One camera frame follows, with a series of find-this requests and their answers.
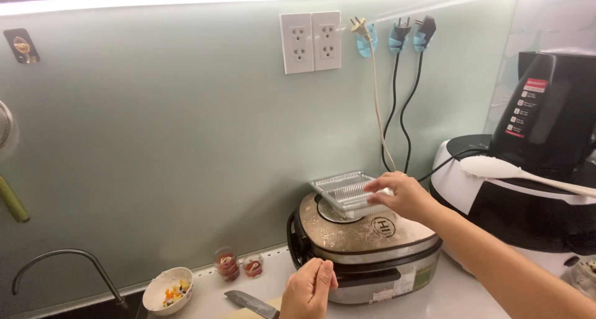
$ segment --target cutting board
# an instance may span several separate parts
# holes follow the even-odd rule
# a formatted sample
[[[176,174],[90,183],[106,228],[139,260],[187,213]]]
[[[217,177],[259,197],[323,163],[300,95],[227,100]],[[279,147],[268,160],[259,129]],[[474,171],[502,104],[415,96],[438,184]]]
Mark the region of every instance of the cutting board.
[[[266,303],[277,309],[281,309],[281,297],[272,300],[267,300]],[[263,319],[263,317],[261,315],[258,315],[257,313],[254,313],[248,308],[243,308],[234,311],[230,314],[224,315],[221,317],[221,319]]]

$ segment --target knife blade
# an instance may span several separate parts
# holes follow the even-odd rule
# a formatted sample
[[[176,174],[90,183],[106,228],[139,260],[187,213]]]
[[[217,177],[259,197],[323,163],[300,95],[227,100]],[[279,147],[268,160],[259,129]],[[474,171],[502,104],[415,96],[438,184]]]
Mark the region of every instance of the knife blade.
[[[279,311],[266,302],[252,297],[248,293],[232,290],[224,293],[230,300],[262,315],[267,319],[279,319]]]

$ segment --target hand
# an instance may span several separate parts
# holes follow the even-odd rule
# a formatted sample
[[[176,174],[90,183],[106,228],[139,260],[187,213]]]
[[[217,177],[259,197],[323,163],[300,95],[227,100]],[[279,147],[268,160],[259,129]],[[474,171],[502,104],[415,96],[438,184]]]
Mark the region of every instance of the hand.
[[[393,196],[377,192],[384,188],[392,189]],[[399,171],[385,172],[363,190],[373,193],[368,196],[369,204],[383,204],[400,216],[421,224],[427,224],[432,212],[443,207],[416,179]]]
[[[279,319],[324,319],[329,290],[337,288],[333,262],[315,258],[290,276]]]

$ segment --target electrical socket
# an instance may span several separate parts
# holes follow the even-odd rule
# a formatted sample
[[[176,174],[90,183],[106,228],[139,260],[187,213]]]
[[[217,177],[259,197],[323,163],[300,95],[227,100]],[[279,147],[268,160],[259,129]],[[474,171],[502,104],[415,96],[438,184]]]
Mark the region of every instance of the electrical socket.
[[[281,14],[279,25],[286,74],[315,71],[310,13]]]
[[[341,68],[340,12],[311,14],[315,71]]]

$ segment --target black faucet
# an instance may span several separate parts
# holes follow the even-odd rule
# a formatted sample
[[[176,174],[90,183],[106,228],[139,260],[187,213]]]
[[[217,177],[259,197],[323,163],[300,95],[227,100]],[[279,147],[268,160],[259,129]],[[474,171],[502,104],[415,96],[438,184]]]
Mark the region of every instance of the black faucet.
[[[106,285],[108,285],[108,289],[114,295],[115,303],[117,305],[120,305],[123,309],[128,310],[128,304],[120,295],[114,284],[111,282],[110,277],[108,277],[108,274],[106,274],[106,271],[101,266],[100,262],[97,261],[97,258],[93,256],[93,254],[80,249],[58,249],[45,254],[41,254],[38,257],[34,258],[29,263],[27,263],[22,269],[20,269],[17,275],[12,280],[12,294],[16,295],[19,292],[19,283],[27,269],[31,268],[32,265],[41,261],[42,259],[60,254],[77,254],[88,258],[91,261],[91,263],[93,263],[93,265],[95,266],[95,269],[97,269],[97,272],[100,273],[101,278],[103,278],[104,282],[106,282]]]

